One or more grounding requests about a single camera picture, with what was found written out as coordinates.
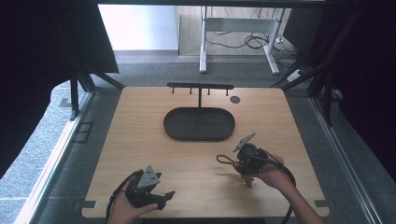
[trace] white desk frame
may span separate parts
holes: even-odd
[[[204,7],[202,19],[202,43],[200,52],[200,73],[206,72],[206,32],[243,32],[243,33],[271,33],[268,46],[264,46],[264,52],[274,75],[279,74],[276,61],[272,55],[272,49],[276,41],[276,36],[282,23],[285,8],[281,8],[277,13],[276,20],[268,19],[235,19],[235,18],[208,18],[207,7]]]

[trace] person's left hand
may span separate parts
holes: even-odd
[[[125,190],[130,183],[130,181],[127,182],[114,200],[107,224],[131,224],[137,217],[157,209],[158,204],[156,203],[140,208],[131,205],[125,196]]]

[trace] hand-mounted device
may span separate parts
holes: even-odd
[[[111,205],[116,199],[122,188],[130,180],[129,186],[124,191],[125,196],[129,203],[134,207],[143,207],[145,205],[156,203],[158,204],[158,210],[163,210],[166,206],[166,202],[171,200],[175,194],[175,191],[170,191],[164,196],[151,194],[151,191],[160,183],[161,173],[155,173],[152,167],[149,165],[145,171],[139,170],[133,172],[131,175],[125,178],[125,180],[119,185],[119,187],[111,195],[107,210],[106,218],[110,215]]]
[[[279,168],[280,171],[287,174],[288,177],[290,178],[290,181],[294,185],[296,185],[293,174],[288,168],[285,167],[285,165],[282,162],[278,161],[267,151],[261,148],[257,148],[256,146],[248,142],[250,141],[250,139],[254,137],[254,135],[256,134],[252,133],[251,135],[243,138],[236,146],[236,148],[233,150],[233,152],[238,151],[238,155],[236,156],[238,161],[234,161],[228,156],[222,154],[219,154],[216,157],[216,160],[220,163],[231,164],[233,168],[236,170],[236,172],[238,172],[242,176],[242,179],[245,182],[245,186],[248,188],[251,188],[252,178],[246,178],[246,176],[258,174],[267,163],[274,165],[275,167]],[[222,161],[220,158],[225,158],[228,161]],[[286,223],[288,221],[291,212],[292,209],[290,206],[288,213],[283,218],[282,223]]]

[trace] wooden table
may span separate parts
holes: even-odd
[[[230,101],[240,98],[239,104]],[[175,190],[174,198],[162,211],[143,217],[283,217],[289,204],[284,197],[260,180],[247,189],[231,165],[216,161],[218,154],[236,159],[233,149],[239,141],[256,133],[249,142],[281,155],[293,172],[297,187],[320,216],[328,207],[316,207],[325,200],[307,156],[285,95],[280,89],[235,88],[203,91],[202,106],[227,109],[235,118],[233,135],[220,142],[182,142],[170,138],[163,118],[171,109],[197,106],[198,90],[167,87],[128,87],[107,134],[86,201],[84,217],[104,217],[114,189],[133,171],[151,165],[160,172],[161,183],[151,192],[164,195]]]

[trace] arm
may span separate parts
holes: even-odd
[[[107,224],[131,224],[137,217],[157,209],[158,204],[156,203],[140,208],[133,207],[125,196],[125,190],[129,183],[130,182],[128,182],[117,195],[117,198],[111,207]]]
[[[283,159],[277,155],[273,156],[283,163]],[[291,183],[289,177],[272,164],[266,164],[262,171],[254,177],[258,177],[268,186],[278,189],[288,200],[295,216],[301,224],[325,223],[323,219],[309,205],[300,191]]]

